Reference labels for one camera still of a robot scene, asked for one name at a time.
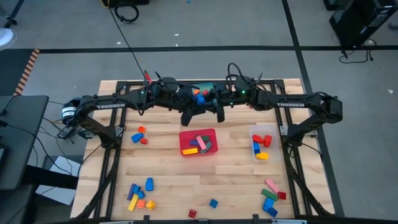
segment wooden table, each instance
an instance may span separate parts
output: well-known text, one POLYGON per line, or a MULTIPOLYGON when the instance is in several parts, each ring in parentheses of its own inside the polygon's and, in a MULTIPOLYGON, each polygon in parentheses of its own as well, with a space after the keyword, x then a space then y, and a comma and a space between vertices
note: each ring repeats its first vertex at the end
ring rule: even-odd
MULTIPOLYGON (((99 95, 110 95, 116 89, 116 80, 102 81, 99 95)), ((286 92, 301 94, 303 88, 299 79, 285 80, 286 92)), ((306 109, 291 109, 294 123, 309 116, 306 109)), ((216 115, 206 113, 195 116, 188 127, 180 125, 180 115, 176 111, 155 107, 143 116, 137 111, 127 110, 121 159, 115 188, 112 220, 142 220, 150 215, 151 220, 189 219, 188 211, 198 211, 197 218, 242 219, 270 218, 262 210, 265 196, 262 189, 271 178, 281 191, 287 192, 287 200, 278 200, 274 208, 277 218, 293 218, 292 201, 283 158, 279 162, 255 162, 251 152, 250 125, 273 124, 277 130, 275 111, 254 111, 247 106, 225 108, 225 121, 217 123, 216 115), (139 126, 147 128, 148 145, 134 144, 130 137, 139 126), (184 158, 179 152, 178 134, 181 131, 214 128, 219 150, 215 155, 184 158), (153 200, 154 210, 127 210, 127 194, 132 183, 145 187, 148 177, 154 179, 153 192, 145 192, 145 200, 153 200), (218 201, 216 209, 209 206, 211 199, 218 201)), ((95 111, 94 119, 109 125, 111 110, 95 111)), ((314 138, 305 137, 304 143, 317 148, 314 138)), ((99 139, 89 140, 85 157, 100 144, 99 139)), ((318 201, 331 213, 334 212, 328 184, 320 156, 314 150, 299 148, 305 180, 308 188, 318 201)), ((104 150, 98 149, 83 164, 76 190, 71 217, 77 216, 89 203, 97 190, 104 150)), ((301 191, 298 187, 298 201, 303 214, 301 191)), ((105 214, 108 192, 104 193, 101 216, 105 214)))

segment red plastic bin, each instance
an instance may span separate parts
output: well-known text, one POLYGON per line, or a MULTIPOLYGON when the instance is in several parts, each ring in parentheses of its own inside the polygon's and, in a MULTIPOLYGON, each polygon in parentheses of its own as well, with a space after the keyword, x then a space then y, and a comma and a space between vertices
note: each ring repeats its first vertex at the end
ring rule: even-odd
POLYGON ((180 154, 183 157, 208 156, 216 153, 217 151, 218 151, 218 145, 217 145, 216 131, 213 128, 194 130, 194 131, 182 131, 180 133, 180 154), (212 144, 211 148, 206 153, 198 152, 196 154, 184 156, 182 154, 182 151, 184 149, 191 149, 197 147, 198 151, 200 151, 200 146, 189 145, 189 141, 195 140, 197 135, 209 136, 210 142, 212 144))

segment clear plastic container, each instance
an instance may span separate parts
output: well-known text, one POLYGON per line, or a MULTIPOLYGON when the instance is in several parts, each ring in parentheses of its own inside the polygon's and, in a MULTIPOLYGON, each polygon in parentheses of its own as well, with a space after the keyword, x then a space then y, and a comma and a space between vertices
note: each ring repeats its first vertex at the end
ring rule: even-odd
POLYGON ((280 160, 280 149, 279 149, 279 140, 277 139, 278 135, 275 130, 275 126, 273 124, 264 124, 264 125, 252 125, 250 126, 250 142, 251 142, 251 152, 253 154, 253 159, 256 162, 267 162, 267 161, 279 161, 280 160), (264 144, 260 144, 260 152, 268 153, 268 160, 257 159, 254 153, 253 147, 253 135, 257 134, 264 138, 266 134, 272 136, 272 141, 269 147, 265 147, 264 144))

